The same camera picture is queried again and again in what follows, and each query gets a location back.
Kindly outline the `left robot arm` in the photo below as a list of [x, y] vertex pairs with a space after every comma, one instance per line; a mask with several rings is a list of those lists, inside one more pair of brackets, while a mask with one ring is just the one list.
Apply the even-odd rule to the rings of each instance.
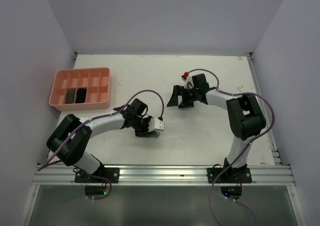
[[136, 98], [124, 109], [118, 107], [108, 114], [91, 119], [68, 114], [49, 137], [46, 146], [53, 152], [53, 158], [58, 157], [66, 166], [74, 166], [84, 171], [92, 182], [99, 182], [105, 174], [104, 166], [86, 151], [89, 140], [109, 131], [126, 128], [134, 129], [136, 137], [155, 134], [155, 124], [158, 119], [142, 116], [147, 107]]

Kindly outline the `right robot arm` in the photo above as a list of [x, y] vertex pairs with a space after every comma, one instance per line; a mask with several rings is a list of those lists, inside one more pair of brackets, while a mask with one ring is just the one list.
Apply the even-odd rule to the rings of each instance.
[[247, 166], [249, 150], [255, 138], [266, 127], [266, 119], [256, 99], [256, 95], [228, 94], [217, 87], [210, 87], [205, 74], [182, 76], [184, 85], [175, 85], [168, 107], [193, 108], [195, 102], [216, 106], [227, 111], [229, 126], [234, 135], [229, 154], [224, 160], [223, 178], [235, 182], [240, 169]]

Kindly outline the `grey and cream underwear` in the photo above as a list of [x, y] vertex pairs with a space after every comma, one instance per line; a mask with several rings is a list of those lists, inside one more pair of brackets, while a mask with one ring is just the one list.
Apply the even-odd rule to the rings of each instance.
[[151, 131], [148, 132], [147, 134], [147, 138], [158, 138], [160, 136], [160, 132], [159, 131]]

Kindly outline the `black underwear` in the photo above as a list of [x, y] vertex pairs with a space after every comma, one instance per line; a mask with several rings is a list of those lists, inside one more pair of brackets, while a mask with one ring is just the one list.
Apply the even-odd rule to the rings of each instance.
[[78, 88], [76, 91], [75, 103], [82, 104], [86, 101], [87, 89], [86, 88]]

